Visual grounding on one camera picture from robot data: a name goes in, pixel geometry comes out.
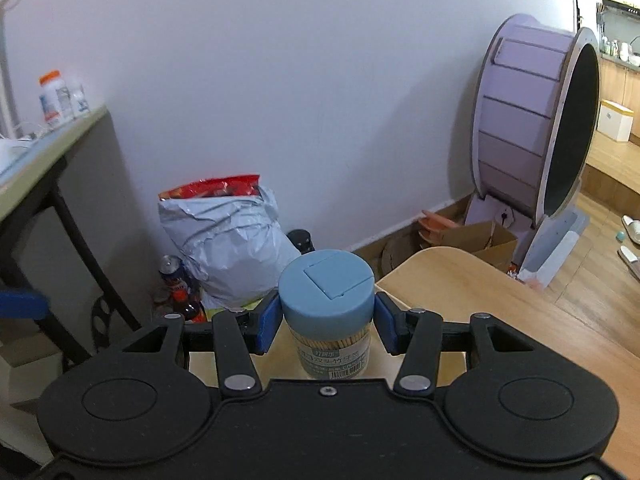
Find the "brown cardboard box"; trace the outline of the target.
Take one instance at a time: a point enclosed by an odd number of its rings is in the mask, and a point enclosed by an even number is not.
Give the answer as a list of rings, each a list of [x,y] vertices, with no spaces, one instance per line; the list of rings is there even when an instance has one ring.
[[[518,239],[496,222],[448,226],[446,229],[429,229],[424,220],[419,224],[419,229],[396,236],[386,244],[381,256],[383,275],[398,268],[420,250],[440,246],[461,249],[503,273],[512,266]]]

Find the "grey plastic mailer bag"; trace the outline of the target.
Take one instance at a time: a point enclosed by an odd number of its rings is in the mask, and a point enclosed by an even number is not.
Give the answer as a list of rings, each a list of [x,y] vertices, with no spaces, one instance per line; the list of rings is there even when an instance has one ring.
[[[162,200],[158,215],[209,311],[239,311],[266,296],[300,256],[280,226],[270,188],[251,196]]]

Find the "red snack bag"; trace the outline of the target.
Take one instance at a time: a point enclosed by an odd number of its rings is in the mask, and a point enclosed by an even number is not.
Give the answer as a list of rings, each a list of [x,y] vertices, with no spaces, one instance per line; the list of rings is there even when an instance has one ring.
[[[171,190],[160,192],[159,200],[190,200],[224,196],[254,196],[259,194],[258,174],[197,180]]]

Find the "toothpick jar blue lid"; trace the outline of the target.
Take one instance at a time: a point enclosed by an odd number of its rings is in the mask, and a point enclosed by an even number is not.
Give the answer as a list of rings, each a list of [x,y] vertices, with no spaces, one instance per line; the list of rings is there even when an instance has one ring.
[[[335,249],[308,252],[284,269],[278,293],[310,377],[354,378],[367,367],[374,274],[363,259]]]

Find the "white box with yellow lid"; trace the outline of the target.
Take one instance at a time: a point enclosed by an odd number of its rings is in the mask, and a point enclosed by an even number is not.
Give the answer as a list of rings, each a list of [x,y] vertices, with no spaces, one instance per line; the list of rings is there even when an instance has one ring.
[[[618,143],[629,141],[634,111],[610,100],[600,102],[600,110],[597,122],[597,132]]]

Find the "purple cat exercise wheel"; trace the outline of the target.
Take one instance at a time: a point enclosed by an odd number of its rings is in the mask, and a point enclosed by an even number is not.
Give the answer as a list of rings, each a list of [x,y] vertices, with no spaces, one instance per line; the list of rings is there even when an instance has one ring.
[[[600,67],[589,28],[568,32],[515,14],[498,28],[478,78],[472,175],[535,225],[558,214],[578,179],[598,119]]]

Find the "soda can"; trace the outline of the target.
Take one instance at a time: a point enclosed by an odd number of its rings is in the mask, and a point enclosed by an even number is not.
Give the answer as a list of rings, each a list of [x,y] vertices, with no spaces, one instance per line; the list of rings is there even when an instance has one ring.
[[[189,289],[184,267],[179,257],[175,255],[161,256],[158,273],[169,290]]]

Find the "white orange-capped pill bottle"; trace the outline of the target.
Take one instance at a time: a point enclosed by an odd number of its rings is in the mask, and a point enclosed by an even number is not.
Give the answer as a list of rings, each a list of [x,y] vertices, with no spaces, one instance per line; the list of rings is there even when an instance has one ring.
[[[74,119],[70,92],[58,70],[51,70],[39,79],[40,104],[43,118],[51,130],[66,125]]]

